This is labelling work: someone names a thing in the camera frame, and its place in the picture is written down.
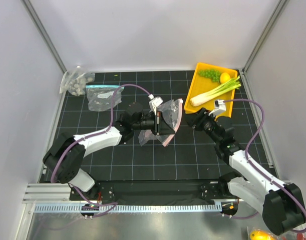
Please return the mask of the pink zip top bag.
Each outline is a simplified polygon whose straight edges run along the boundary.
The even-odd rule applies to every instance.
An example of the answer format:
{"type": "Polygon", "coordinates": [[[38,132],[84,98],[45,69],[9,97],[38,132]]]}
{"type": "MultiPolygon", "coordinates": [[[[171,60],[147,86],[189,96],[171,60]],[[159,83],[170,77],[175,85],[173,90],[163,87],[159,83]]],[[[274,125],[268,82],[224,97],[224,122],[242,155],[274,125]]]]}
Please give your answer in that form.
{"type": "Polygon", "coordinates": [[[169,100],[157,107],[157,110],[162,113],[162,119],[175,133],[156,135],[151,130],[141,130],[138,136],[140,146],[143,146],[148,141],[158,140],[166,147],[174,138],[178,131],[183,114],[183,99],[169,100]]]}

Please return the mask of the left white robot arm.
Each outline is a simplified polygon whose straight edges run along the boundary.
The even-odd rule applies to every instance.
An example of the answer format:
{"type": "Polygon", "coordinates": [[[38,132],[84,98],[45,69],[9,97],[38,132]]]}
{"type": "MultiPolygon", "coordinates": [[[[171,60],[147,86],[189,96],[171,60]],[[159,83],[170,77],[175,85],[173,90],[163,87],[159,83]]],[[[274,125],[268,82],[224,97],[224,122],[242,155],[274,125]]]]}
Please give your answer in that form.
{"type": "Polygon", "coordinates": [[[98,196],[99,187],[89,173],[81,169],[84,157],[99,150],[126,143],[135,130],[159,134],[162,113],[153,110],[143,114],[139,103],[132,103],[111,127],[89,134],[62,133],[43,158],[44,165],[54,174],[53,181],[70,184],[87,200],[98,196]]]}

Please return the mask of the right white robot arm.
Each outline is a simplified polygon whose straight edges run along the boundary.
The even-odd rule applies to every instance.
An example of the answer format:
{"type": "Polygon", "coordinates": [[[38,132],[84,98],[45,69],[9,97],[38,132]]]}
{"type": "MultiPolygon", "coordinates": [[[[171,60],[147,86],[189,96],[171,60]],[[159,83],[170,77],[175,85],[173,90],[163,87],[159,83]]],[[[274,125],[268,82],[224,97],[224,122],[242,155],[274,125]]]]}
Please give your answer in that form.
{"type": "Polygon", "coordinates": [[[190,127],[205,132],[214,141],[217,156],[234,169],[219,178],[218,192],[223,198],[233,195],[244,200],[278,236],[306,224],[300,188],[286,184],[258,164],[235,139],[229,117],[215,117],[213,112],[201,108],[187,114],[185,120],[190,127]]]}

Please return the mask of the green leek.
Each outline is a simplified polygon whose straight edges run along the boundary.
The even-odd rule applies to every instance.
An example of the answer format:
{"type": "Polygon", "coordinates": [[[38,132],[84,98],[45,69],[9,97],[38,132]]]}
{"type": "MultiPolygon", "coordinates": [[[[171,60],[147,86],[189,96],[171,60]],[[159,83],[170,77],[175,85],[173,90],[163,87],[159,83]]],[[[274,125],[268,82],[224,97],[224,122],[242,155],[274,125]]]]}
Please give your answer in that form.
{"type": "Polygon", "coordinates": [[[215,99],[216,97],[219,97],[229,91],[232,91],[234,89],[241,87],[241,83],[239,82],[239,79],[240,79],[240,76],[236,78],[231,78],[227,82],[219,85],[218,87],[210,91],[207,91],[207,92],[204,92],[197,96],[192,97],[190,99],[191,105],[194,107],[200,106],[212,99],[215,99]]]}

